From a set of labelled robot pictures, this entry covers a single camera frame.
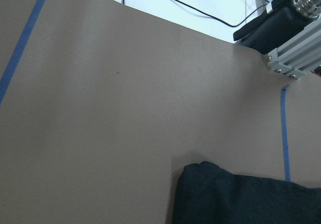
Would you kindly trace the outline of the black graphic t-shirt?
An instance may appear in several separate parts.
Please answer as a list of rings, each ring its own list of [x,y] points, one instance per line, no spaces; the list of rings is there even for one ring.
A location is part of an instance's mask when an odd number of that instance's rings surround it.
[[[172,222],[320,223],[320,189],[190,164],[178,179]]]

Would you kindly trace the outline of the aluminium frame post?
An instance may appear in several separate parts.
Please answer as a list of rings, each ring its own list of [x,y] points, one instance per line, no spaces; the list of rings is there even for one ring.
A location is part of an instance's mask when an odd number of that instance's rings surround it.
[[[264,56],[269,70],[298,79],[308,73],[320,77],[320,19]]]

